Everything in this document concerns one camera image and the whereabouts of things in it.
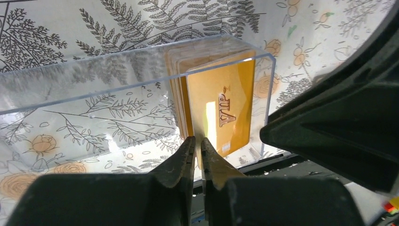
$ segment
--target gold card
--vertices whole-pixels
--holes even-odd
[[[188,71],[255,56],[250,50]],[[255,61],[195,73],[187,77],[194,135],[207,137],[225,157],[249,142]]]

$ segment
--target patterned surface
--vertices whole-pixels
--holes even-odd
[[[257,64],[254,91],[255,103],[263,101],[268,84],[273,82],[271,110],[274,111],[309,88],[314,76],[333,70],[353,54],[393,3],[393,0],[0,1],[0,71],[229,33],[277,58],[273,81],[269,62]],[[129,77],[122,61],[114,62],[120,64],[118,67],[104,64],[101,70],[107,73],[103,74],[111,76],[98,79],[104,84],[126,83]],[[93,76],[80,78],[77,83],[85,83]],[[174,132],[174,103],[165,99],[163,104],[151,104],[154,99],[158,102],[162,99],[165,87],[156,83],[88,98],[73,105],[3,115],[1,223],[4,224],[19,197],[40,173],[147,172],[169,157],[181,142]],[[255,109],[253,115],[264,111],[264,108]],[[87,117],[96,125],[113,130],[112,137],[87,128],[84,123]],[[162,117],[163,124],[143,122],[144,118],[154,117]],[[111,154],[100,155],[111,138],[116,141],[110,145]],[[152,140],[154,148],[162,154],[148,153],[145,144],[139,145],[145,140]],[[112,147],[118,147],[118,141],[136,144],[138,148],[114,155]],[[77,157],[81,149],[85,152]],[[260,157],[282,152],[267,146]],[[254,161],[253,158],[234,153],[227,160],[239,166]]]

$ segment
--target transparent acrylic container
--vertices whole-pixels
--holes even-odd
[[[213,46],[254,54],[168,72],[165,53],[179,45],[212,60],[218,60]],[[176,51],[179,57],[187,58]],[[222,35],[0,74],[0,173],[146,173],[183,141],[170,80],[250,60],[256,65],[250,141],[226,159],[237,168],[252,164],[263,152],[259,130],[267,122],[275,59]],[[265,65],[268,78],[258,70]],[[196,180],[200,175],[196,169]]]

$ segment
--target floral tablecloth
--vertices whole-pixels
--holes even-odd
[[[271,96],[271,111],[274,111],[308,89],[315,76],[332,71],[353,54],[393,4],[393,0],[2,0],[0,71],[229,33],[277,58],[273,81],[270,67],[263,66],[263,62],[257,65],[254,90],[255,101],[265,99],[270,82],[274,83]],[[109,76],[99,78],[104,84],[126,82],[123,67],[106,70]],[[83,84],[87,80],[90,78],[80,78],[78,82]],[[94,134],[79,125],[81,116],[90,117],[93,111],[99,111],[102,103],[128,101],[143,114],[129,116],[137,122],[140,117],[160,113],[166,118],[166,129],[159,129],[156,134],[169,136],[167,125],[172,121],[168,118],[174,103],[168,100],[158,106],[148,104],[151,98],[162,96],[162,85],[156,83],[131,92],[89,98],[73,107],[39,108],[3,115],[0,124],[1,223],[6,222],[18,199],[39,174],[140,173],[168,158],[179,145],[177,139],[162,142],[160,139],[157,147],[162,154],[155,157],[147,156],[146,151],[123,151],[118,159],[112,160],[99,155],[81,161],[68,158],[74,148],[84,147],[93,152],[104,148],[107,139],[104,134]],[[264,111],[265,108],[257,108],[253,114]],[[122,134],[128,129],[119,123],[125,117],[119,113],[108,111],[115,120],[108,125],[108,129],[115,129],[113,136],[126,142],[140,142],[130,140],[128,132]],[[66,124],[53,126],[52,119],[56,117],[63,118]],[[148,129],[142,133],[147,133],[143,136],[149,139],[152,137],[148,134],[155,134]],[[23,151],[12,151],[10,145]],[[284,151],[267,146],[258,158],[280,153]],[[27,159],[32,160],[28,166]],[[253,161],[253,156],[236,153],[227,160],[242,166]]]

